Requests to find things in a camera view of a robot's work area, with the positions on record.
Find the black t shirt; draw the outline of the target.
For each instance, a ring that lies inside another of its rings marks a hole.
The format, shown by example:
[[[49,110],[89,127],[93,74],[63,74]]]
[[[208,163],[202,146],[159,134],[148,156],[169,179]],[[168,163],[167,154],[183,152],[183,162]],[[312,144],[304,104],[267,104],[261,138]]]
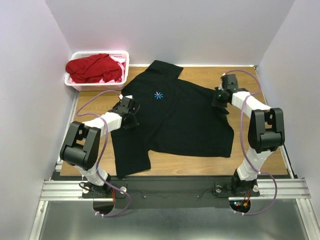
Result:
[[[111,132],[117,177],[151,168],[148,152],[228,158],[234,131],[215,91],[179,78],[182,67],[155,60],[122,90],[137,101],[138,125]]]

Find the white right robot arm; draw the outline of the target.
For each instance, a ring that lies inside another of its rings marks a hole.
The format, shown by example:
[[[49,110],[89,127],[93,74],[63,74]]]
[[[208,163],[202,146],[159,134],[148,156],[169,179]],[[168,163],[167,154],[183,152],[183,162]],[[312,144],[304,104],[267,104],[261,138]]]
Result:
[[[272,108],[238,86],[234,71],[221,76],[221,84],[215,88],[212,106],[223,113],[227,106],[240,109],[240,115],[249,117],[247,140],[249,149],[243,149],[244,160],[235,170],[230,182],[217,181],[214,194],[218,198],[242,196],[259,191],[257,178],[267,158],[285,142],[283,110]]]

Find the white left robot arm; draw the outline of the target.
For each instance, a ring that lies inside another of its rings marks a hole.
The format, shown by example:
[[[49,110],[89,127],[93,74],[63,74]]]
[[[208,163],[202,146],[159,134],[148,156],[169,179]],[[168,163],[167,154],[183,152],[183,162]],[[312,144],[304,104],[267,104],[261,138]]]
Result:
[[[69,125],[59,157],[88,180],[88,183],[80,184],[84,194],[92,193],[101,198],[115,195],[109,183],[111,176],[98,163],[100,139],[118,129],[137,127],[138,109],[139,104],[132,95],[120,95],[118,105],[105,114],[86,122],[73,121]]]

